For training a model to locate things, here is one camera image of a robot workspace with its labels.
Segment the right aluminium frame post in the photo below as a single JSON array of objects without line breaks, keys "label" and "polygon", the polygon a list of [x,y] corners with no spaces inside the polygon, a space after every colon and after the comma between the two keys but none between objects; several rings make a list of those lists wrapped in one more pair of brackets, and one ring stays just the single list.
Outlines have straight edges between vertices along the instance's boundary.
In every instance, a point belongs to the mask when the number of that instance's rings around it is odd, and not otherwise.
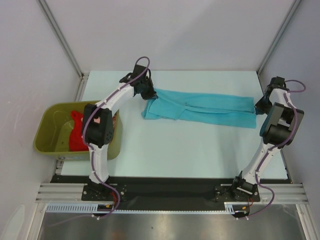
[{"label": "right aluminium frame post", "polygon": [[301,6],[301,4],[303,3],[303,0],[294,0],[288,10],[288,12],[286,13],[282,23],[280,24],[279,29],[277,30],[275,37],[273,38],[270,46],[268,47],[262,61],[260,62],[256,73],[257,76],[260,77],[260,75],[262,74],[262,72],[264,71],[266,65],[268,64],[270,58],[272,57],[272,55],[274,54],[276,48],[278,47],[282,37],[284,36],[287,28],[289,27],[290,23],[292,22],[293,18],[296,15],[296,12],[298,11],[299,7]]}]

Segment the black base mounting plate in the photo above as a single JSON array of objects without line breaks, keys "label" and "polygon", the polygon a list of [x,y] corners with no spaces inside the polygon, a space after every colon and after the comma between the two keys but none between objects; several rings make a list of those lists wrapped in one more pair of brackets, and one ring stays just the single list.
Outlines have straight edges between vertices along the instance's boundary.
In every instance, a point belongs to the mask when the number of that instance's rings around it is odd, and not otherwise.
[{"label": "black base mounting plate", "polygon": [[87,176],[54,175],[50,183],[85,184],[83,191],[88,195],[82,197],[82,202],[113,203],[125,210],[209,210],[223,203],[258,204],[263,184],[291,184],[287,180],[263,180],[253,197],[236,201],[230,193],[231,178],[110,177],[106,183],[119,192],[120,198],[105,187],[93,190]]}]

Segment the turquoise t shirt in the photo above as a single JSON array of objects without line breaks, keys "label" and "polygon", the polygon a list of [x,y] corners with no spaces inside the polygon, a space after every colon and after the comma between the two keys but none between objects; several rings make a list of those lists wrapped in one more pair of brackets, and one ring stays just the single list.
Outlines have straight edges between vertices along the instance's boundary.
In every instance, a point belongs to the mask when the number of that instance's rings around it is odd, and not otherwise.
[{"label": "turquoise t shirt", "polygon": [[146,103],[145,120],[182,120],[212,125],[255,129],[254,98],[213,93],[157,89],[157,99]]}]

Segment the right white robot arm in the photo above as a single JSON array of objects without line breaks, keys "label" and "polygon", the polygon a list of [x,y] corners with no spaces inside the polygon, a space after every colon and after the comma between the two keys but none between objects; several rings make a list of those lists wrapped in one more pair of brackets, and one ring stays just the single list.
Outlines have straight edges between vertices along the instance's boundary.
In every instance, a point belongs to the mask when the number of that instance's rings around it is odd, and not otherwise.
[{"label": "right white robot arm", "polygon": [[258,192],[261,176],[271,159],[293,142],[304,118],[304,111],[293,104],[291,91],[287,88],[275,88],[270,94],[266,93],[257,107],[267,100],[274,102],[259,132],[260,145],[247,167],[234,178],[230,188],[231,197],[237,202],[247,201]]}]

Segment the red t shirt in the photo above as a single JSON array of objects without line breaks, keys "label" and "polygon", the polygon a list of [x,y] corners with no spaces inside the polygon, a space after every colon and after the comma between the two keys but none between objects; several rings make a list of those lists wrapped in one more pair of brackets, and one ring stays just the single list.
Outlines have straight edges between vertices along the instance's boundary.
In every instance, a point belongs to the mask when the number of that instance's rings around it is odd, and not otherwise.
[{"label": "red t shirt", "polygon": [[70,116],[74,122],[74,126],[69,136],[69,150],[71,152],[87,152],[89,149],[83,143],[83,114],[73,110]]}]

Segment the olive green plastic bin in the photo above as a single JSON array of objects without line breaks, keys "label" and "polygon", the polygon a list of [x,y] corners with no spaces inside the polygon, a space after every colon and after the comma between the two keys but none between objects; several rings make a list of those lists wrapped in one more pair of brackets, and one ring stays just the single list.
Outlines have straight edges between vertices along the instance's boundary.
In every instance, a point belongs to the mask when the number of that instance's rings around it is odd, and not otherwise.
[{"label": "olive green plastic bin", "polygon": [[96,101],[57,103],[43,114],[34,138],[34,148],[43,155],[61,161],[88,161],[89,150],[70,147],[70,135],[74,125],[78,133],[82,131],[82,118],[87,104]]}]

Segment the pink t shirt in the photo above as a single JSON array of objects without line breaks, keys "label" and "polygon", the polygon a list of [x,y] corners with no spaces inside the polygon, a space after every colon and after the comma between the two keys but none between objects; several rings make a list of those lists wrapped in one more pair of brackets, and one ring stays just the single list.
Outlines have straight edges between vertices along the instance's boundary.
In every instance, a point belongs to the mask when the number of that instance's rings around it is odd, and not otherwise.
[{"label": "pink t shirt", "polygon": [[[93,121],[95,123],[97,123],[97,124],[100,124],[101,123],[101,118],[100,117],[94,118]],[[116,124],[117,124],[117,115],[116,114],[112,117],[112,124],[113,124],[113,128],[115,129],[116,128]]]}]

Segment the left aluminium frame post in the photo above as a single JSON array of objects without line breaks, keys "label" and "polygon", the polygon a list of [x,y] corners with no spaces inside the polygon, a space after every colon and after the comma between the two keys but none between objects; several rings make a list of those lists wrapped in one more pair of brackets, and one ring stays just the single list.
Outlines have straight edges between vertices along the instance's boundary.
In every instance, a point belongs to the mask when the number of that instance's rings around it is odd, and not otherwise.
[{"label": "left aluminium frame post", "polygon": [[60,26],[58,25],[58,22],[56,20],[56,18],[54,17],[48,3],[46,0],[37,0],[36,1],[40,7],[40,9],[42,10],[45,18],[48,21],[49,26],[51,27],[53,33],[55,34],[55,36],[57,37],[57,40],[62,48],[62,50],[64,51],[64,53],[66,54],[69,62],[71,63],[71,66],[73,67],[74,71],[76,72],[77,76],[81,79],[83,77],[83,72],[63,34],[63,32],[61,31]]}]

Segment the aluminium frame post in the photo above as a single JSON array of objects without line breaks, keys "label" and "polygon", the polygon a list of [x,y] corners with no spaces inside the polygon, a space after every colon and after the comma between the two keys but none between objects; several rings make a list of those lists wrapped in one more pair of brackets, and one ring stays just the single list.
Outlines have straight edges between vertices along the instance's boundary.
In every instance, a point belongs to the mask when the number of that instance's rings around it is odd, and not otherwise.
[{"label": "aluminium frame post", "polygon": [[42,10],[45,18],[48,21],[49,26],[51,27],[53,33],[55,34],[55,36],[57,37],[57,40],[62,48],[62,50],[64,51],[64,53],[66,54],[69,62],[71,63],[71,66],[73,67],[74,71],[76,72],[77,76],[81,79],[83,77],[83,72],[63,34],[63,32],[61,31],[60,26],[58,25],[58,22],[56,20],[56,18],[54,17],[48,3],[46,0],[37,0],[36,1],[40,7],[40,9]]},{"label": "aluminium frame post", "polygon": [[275,37],[273,38],[270,46],[268,47],[262,61],[260,62],[256,73],[257,76],[260,77],[260,75],[262,74],[262,72],[264,71],[266,65],[268,64],[270,58],[272,57],[272,55],[274,54],[276,48],[278,47],[282,37],[284,36],[287,28],[289,27],[290,23],[292,22],[293,18],[296,15],[296,12],[298,11],[299,7],[301,6],[301,4],[303,3],[303,0],[294,0],[288,10],[288,12],[286,13],[282,23],[280,24],[279,29],[277,30]]}]

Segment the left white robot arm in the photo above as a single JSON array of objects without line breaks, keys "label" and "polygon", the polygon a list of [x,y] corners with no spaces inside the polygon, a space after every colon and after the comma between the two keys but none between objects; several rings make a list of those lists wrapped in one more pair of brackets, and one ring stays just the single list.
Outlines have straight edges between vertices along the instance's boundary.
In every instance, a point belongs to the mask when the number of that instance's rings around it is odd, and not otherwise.
[{"label": "left white robot arm", "polygon": [[119,192],[109,184],[108,148],[114,138],[113,117],[119,108],[135,95],[144,100],[156,99],[157,93],[151,79],[151,71],[133,77],[127,74],[116,89],[107,97],[95,104],[87,104],[83,112],[82,140],[88,147],[91,173],[89,187],[100,200],[105,200],[114,193],[120,198]]}]

